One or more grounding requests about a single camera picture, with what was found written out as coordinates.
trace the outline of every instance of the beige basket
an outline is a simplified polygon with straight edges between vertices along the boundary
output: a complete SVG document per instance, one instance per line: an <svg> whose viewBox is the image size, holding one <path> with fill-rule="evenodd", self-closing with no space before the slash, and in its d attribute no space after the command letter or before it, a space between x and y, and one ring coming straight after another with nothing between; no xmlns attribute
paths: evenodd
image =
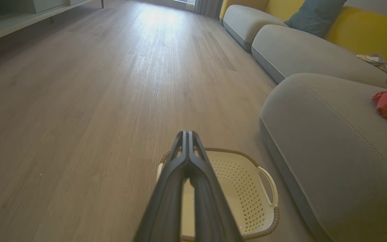
<svg viewBox="0 0 387 242"><path fill-rule="evenodd" d="M244 240L269 235L275 230L280 219L278 194L270 174L260 167L250 156L233 150L205 148L213 170L231 209L235 222ZM158 167L157 178L161 174L167 155ZM270 182L273 202L270 201L260 173ZM195 240L194 188L186 181L183 190L181 230L184 241Z"/></svg>

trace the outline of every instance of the wooden floor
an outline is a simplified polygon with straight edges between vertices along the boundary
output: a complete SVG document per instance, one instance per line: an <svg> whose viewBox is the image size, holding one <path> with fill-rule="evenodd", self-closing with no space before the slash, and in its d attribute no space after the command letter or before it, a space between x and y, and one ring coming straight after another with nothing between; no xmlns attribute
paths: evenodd
<svg viewBox="0 0 387 242"><path fill-rule="evenodd" d="M258 134L275 87L217 20L96 1L0 39L0 242L131 241L180 130L274 177L281 223L312 241Z"/></svg>

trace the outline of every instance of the yellow backrest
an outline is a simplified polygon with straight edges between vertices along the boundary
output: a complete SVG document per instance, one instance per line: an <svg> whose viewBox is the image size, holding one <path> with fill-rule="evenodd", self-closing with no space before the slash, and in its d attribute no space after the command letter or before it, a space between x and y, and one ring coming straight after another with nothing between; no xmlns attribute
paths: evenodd
<svg viewBox="0 0 387 242"><path fill-rule="evenodd" d="M304 0L224 0L220 17L232 4L250 6L288 20L298 12ZM326 40L355 54L381 55L387 61L387 16L344 6Z"/></svg>

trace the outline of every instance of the throw pillow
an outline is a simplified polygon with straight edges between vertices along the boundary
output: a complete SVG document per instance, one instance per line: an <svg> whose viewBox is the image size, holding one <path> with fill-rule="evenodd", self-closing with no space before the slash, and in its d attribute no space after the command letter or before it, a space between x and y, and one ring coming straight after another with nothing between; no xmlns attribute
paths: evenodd
<svg viewBox="0 0 387 242"><path fill-rule="evenodd" d="M298 12L285 22L299 29L324 38L347 0L305 0Z"/></svg>

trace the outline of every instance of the laundry basket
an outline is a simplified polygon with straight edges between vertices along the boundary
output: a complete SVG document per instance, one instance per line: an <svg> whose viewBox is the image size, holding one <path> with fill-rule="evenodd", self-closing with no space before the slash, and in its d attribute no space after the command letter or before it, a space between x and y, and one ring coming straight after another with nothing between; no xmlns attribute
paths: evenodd
<svg viewBox="0 0 387 242"><path fill-rule="evenodd" d="M270 174L250 156L233 150L205 148L210 163L244 240L269 235L280 219L278 194ZM163 156L158 166L157 181L165 164ZM270 182L273 202L270 201L260 173ZM181 232L184 241L195 240L194 188L186 181L183 190Z"/></svg>

